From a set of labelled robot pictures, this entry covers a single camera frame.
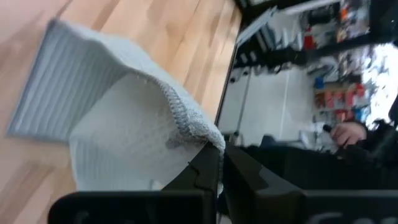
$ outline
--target wooden floor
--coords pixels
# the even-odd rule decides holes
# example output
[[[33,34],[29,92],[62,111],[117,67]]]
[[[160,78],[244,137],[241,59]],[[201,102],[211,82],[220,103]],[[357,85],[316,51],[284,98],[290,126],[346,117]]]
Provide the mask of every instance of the wooden floor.
[[[232,0],[0,1],[0,223],[45,223],[74,191],[66,146],[5,138],[51,17],[138,42],[215,118],[241,16]]]

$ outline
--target light wood surface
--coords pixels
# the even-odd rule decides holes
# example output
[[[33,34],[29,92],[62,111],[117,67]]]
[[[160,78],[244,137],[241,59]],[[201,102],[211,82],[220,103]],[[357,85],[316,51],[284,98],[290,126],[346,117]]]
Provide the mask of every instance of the light wood surface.
[[[68,148],[6,138],[51,17],[140,44],[214,119],[241,16],[233,0],[0,1],[0,223],[46,223],[52,202],[75,190]]]

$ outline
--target hand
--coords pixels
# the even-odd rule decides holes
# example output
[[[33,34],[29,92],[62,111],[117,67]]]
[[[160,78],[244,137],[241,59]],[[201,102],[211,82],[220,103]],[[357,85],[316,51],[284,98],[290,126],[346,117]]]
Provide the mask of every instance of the hand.
[[[339,146],[356,144],[366,139],[366,129],[355,122],[337,124],[330,132],[331,138]]]

